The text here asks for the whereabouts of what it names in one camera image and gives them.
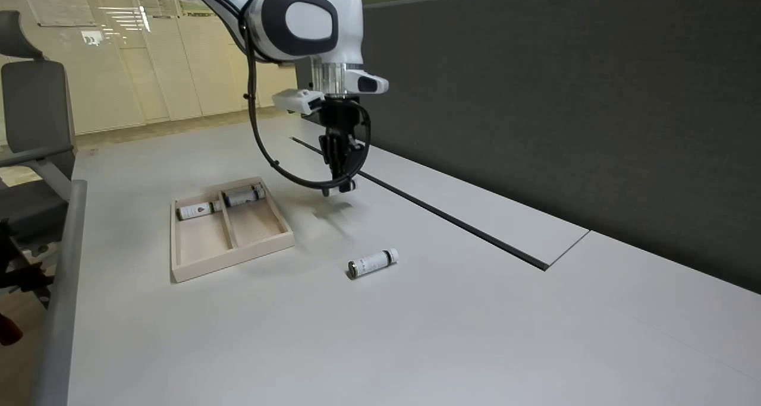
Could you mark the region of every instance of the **chair backrest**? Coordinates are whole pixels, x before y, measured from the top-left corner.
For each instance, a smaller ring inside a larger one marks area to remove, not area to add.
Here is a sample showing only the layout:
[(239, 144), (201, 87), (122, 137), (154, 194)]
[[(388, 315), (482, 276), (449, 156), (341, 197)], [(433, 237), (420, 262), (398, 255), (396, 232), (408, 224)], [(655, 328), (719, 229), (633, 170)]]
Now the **chair backrest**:
[[(66, 72), (60, 62), (44, 59), (24, 37), (18, 11), (0, 11), (0, 53), (32, 59), (10, 62), (0, 71), (8, 147), (22, 152), (74, 143)], [(73, 152), (50, 160), (71, 178)]]

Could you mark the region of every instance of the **headrest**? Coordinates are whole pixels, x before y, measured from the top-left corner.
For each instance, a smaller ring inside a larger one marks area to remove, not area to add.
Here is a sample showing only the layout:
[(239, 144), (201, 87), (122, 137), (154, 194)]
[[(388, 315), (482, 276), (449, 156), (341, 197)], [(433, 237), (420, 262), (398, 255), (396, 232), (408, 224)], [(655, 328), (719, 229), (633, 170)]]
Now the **headrest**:
[(18, 58), (42, 59), (42, 51), (24, 37), (19, 16), (18, 11), (0, 11), (0, 53)]

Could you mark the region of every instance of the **chair armrest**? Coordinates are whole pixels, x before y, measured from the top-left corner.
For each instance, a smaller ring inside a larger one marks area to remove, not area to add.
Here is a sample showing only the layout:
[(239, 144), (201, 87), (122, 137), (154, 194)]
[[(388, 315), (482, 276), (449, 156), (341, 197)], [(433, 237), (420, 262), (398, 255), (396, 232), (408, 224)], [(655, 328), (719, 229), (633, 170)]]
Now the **chair armrest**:
[(73, 145), (46, 146), (36, 149), (25, 150), (23, 152), (2, 152), (0, 153), (0, 167), (12, 167), (21, 165), (30, 160), (45, 159), (48, 156), (57, 155), (63, 152), (73, 150)]

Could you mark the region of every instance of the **white table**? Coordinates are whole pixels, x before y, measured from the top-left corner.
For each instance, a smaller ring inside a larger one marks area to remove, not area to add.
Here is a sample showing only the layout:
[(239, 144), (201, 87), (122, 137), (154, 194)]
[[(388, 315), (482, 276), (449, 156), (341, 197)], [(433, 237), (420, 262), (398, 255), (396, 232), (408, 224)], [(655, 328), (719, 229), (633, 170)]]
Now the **white table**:
[[(325, 178), (321, 157), (288, 139), (304, 122), (261, 121), (263, 138), (284, 167)], [(74, 175), (88, 181), (88, 202), (69, 404), (761, 404), (752, 366), (706, 354), (574, 279), (574, 267), (598, 260), (595, 244), (543, 272), (368, 181), (325, 199), (274, 173), (247, 125), (80, 154)], [(255, 175), (296, 246), (172, 284), (171, 200)], [(492, 205), (470, 203), (480, 214)], [(502, 222), (548, 220), (526, 211)], [(400, 251), (398, 265), (345, 276), (347, 260), (385, 247)], [(732, 319), (757, 319), (753, 310)]]

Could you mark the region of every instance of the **office chair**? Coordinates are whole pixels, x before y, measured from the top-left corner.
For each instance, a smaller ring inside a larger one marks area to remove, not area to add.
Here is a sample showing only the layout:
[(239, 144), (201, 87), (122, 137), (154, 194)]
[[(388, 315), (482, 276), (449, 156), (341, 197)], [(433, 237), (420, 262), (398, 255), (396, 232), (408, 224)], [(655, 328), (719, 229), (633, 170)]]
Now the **office chair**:
[[(0, 70), (11, 149), (0, 153), (0, 167), (24, 165), (42, 178), (0, 189), (0, 288), (31, 290), (47, 306), (52, 277), (21, 250), (37, 255), (61, 240), (74, 168), (66, 72), (24, 37), (18, 11), (0, 11), (0, 53), (26, 59)], [(8, 272), (9, 265), (16, 268)]]

